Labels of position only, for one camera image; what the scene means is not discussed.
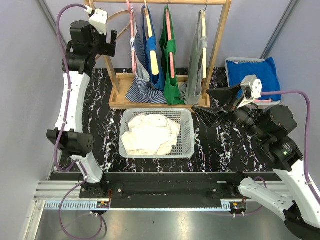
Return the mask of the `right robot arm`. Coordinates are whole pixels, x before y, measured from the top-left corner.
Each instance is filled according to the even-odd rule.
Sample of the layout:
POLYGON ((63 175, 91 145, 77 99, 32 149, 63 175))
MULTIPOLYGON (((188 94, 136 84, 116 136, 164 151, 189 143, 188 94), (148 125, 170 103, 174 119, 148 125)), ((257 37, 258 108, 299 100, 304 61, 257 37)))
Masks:
POLYGON ((269 165, 287 187, 291 199, 285 198, 255 180, 238 172, 223 186, 221 192, 232 198, 252 199, 281 218, 287 229, 301 240, 320 237, 320 192, 308 170, 309 155, 300 151, 289 134, 297 122, 287 106, 274 105, 255 116, 248 103, 265 96, 260 86, 209 89, 217 97, 222 110, 195 105, 192 110, 207 127, 231 122, 256 137, 260 158, 269 165))

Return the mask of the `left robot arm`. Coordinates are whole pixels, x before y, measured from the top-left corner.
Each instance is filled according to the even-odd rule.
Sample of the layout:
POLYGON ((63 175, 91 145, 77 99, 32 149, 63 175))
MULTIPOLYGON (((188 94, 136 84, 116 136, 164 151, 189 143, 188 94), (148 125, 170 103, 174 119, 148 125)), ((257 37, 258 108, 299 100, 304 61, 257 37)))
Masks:
POLYGON ((83 107, 96 56, 113 57, 116 51, 117 31, 112 30, 107 42, 107 21, 79 20, 70 25, 71 41, 64 50, 62 60, 63 95, 57 122, 47 138, 54 144, 53 157, 58 161, 58 152, 67 153, 73 165, 78 165, 84 180, 92 184, 90 192, 97 198, 108 193, 102 182, 103 172, 93 154, 94 139, 83 132, 83 107))

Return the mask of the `pink hanger with striped top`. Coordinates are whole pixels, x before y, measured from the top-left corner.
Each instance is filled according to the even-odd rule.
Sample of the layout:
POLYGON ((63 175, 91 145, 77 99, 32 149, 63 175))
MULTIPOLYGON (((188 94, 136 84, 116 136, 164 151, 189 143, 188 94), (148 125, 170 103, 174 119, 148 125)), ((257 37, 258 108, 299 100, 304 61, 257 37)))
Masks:
POLYGON ((130 1, 126 0, 128 12, 130 15, 130 31, 131 31, 131 38, 130 38, 130 48, 131 48, 131 61, 132 61, 132 72, 133 74, 136 73, 136 51, 135 51, 135 39, 136 39, 136 22, 135 22, 135 15, 133 12, 133 8, 130 5, 130 1))

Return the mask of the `grey tank top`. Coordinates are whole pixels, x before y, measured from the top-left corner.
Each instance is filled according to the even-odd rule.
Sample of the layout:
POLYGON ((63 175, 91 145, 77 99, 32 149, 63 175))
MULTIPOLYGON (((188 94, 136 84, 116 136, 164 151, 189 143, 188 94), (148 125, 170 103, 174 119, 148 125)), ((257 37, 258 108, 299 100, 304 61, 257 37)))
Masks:
POLYGON ((202 95, 203 81, 203 47, 208 47, 208 40, 202 38, 201 10, 198 13, 197 28, 193 38, 191 55, 188 66, 187 81, 179 86, 180 98, 184 100, 185 105, 198 105, 202 95))

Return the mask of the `wooden hanger with blue top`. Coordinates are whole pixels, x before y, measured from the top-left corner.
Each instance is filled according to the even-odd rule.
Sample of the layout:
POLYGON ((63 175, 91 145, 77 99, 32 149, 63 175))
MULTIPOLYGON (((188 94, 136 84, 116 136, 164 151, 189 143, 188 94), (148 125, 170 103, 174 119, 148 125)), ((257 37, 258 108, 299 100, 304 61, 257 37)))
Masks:
MULTIPOLYGON (((149 15, 149 11, 147 8, 147 1, 144 1, 144 13, 146 17, 146 23, 147 23, 147 32, 148 32, 148 38, 151 38, 153 36, 153 30, 151 25, 151 19, 149 15)), ((153 75, 159 74, 159 66, 158 66, 158 60, 157 60, 157 53, 155 50, 150 51, 150 64, 151 64, 151 72, 153 75)))

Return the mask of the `pink hanger in side basket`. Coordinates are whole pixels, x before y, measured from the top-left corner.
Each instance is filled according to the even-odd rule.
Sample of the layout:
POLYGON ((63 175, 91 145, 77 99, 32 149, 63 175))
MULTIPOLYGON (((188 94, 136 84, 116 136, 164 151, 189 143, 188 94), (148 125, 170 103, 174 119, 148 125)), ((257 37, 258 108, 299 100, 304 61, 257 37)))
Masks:
POLYGON ((256 100, 259 103, 270 103, 272 102, 272 99, 267 99, 267 100, 256 100))

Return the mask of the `green tank top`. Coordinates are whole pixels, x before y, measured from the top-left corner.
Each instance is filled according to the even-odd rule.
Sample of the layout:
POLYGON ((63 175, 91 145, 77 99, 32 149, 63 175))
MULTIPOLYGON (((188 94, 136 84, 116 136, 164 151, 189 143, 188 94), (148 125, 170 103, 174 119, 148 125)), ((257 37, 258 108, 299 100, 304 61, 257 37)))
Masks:
POLYGON ((175 41, 174 27, 172 23, 172 16, 169 7, 166 5, 163 11, 163 27, 162 33, 159 41, 161 49, 161 67, 163 70, 165 83, 164 83, 164 97, 169 106, 172 105, 184 105, 184 100, 181 99, 180 89, 177 81, 176 65, 174 60, 174 78, 171 78, 170 72, 170 56, 169 52, 173 52, 173 57, 175 57, 177 46, 175 41), (166 23, 166 10, 169 10, 170 14, 170 25, 171 25, 171 35, 172 40, 168 40, 168 31, 166 23))

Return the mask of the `blue white striped tank top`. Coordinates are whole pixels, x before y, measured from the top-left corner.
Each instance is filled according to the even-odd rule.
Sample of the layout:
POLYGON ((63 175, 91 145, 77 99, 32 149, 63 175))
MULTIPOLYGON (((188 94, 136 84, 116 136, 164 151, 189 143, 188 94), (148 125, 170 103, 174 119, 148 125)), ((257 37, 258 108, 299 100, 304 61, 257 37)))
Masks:
POLYGON ((146 69, 146 57, 143 41, 135 19, 136 35, 134 48, 136 54, 136 72, 131 87, 126 93, 126 99, 131 103, 165 104, 164 93, 151 86, 150 75, 146 69))

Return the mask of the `pink hanger with green top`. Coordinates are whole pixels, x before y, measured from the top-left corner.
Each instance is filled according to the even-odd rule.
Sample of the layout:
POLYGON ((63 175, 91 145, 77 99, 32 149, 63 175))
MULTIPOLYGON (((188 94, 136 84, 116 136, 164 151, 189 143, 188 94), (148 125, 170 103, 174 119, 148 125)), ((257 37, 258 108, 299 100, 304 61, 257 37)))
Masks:
MULTIPOLYGON (((171 22, 170 22, 170 13, 169 9, 166 9, 166 26, 167 26, 167 38, 169 41, 172 40, 172 30, 171 30, 171 22)), ((170 75, 173 79, 175 77, 175 69, 174 69, 174 54, 173 52, 169 52, 169 63, 170 63, 170 75)))

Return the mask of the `cream hanger with grey top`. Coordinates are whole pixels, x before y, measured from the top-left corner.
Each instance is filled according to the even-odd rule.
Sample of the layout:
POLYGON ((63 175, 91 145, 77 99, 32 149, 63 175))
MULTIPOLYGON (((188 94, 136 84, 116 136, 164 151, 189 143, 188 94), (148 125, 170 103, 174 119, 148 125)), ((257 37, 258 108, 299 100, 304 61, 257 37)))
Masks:
MULTIPOLYGON (((205 9, 200 11, 201 23, 202 23, 202 39, 207 40, 207 29, 206 29, 206 9, 208 1, 206 1, 205 9)), ((203 79, 207 78, 207 48, 202 48, 202 66, 203 66, 203 79)))

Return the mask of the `wooden clothes rack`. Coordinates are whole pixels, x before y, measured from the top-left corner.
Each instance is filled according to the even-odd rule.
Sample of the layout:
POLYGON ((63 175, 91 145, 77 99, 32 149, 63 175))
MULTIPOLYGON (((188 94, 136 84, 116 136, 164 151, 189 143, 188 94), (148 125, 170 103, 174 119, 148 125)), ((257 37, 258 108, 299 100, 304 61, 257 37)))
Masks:
POLYGON ((130 16, 130 53, 132 73, 115 73, 112 60, 105 57, 112 82, 109 106, 113 110, 138 108, 184 108, 210 105, 207 90, 218 56, 231 1, 203 0, 202 5, 222 6, 211 57, 207 56, 206 12, 198 13, 197 27, 188 75, 177 75, 175 54, 177 51, 169 1, 163 1, 163 27, 160 39, 156 38, 149 6, 142 1, 142 25, 138 26, 133 1, 127 1, 126 12, 130 16))

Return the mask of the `white perforated plastic basket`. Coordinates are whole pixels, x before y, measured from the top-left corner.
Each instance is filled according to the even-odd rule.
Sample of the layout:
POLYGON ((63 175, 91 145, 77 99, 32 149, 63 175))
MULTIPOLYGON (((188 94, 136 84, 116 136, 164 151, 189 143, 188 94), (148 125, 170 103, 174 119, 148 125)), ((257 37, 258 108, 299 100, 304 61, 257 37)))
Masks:
POLYGON ((120 137, 119 153, 124 158, 134 159, 168 159, 168 158, 190 158, 195 152, 195 131, 192 114, 185 108, 131 108, 123 113, 120 137), (129 130, 129 121, 139 115, 163 114, 165 117, 180 124, 180 133, 177 137, 177 145, 173 147, 168 155, 128 155, 121 140, 121 135, 129 130))

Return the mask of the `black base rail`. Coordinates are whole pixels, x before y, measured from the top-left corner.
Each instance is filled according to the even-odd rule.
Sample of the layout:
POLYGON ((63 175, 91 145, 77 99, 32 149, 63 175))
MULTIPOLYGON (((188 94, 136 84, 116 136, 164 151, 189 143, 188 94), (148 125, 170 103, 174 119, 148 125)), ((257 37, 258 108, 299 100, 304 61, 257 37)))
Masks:
POLYGON ((237 187, 256 173, 106 173, 102 183, 85 183, 81 199, 111 198, 116 210, 211 210, 221 200, 242 200, 237 187))

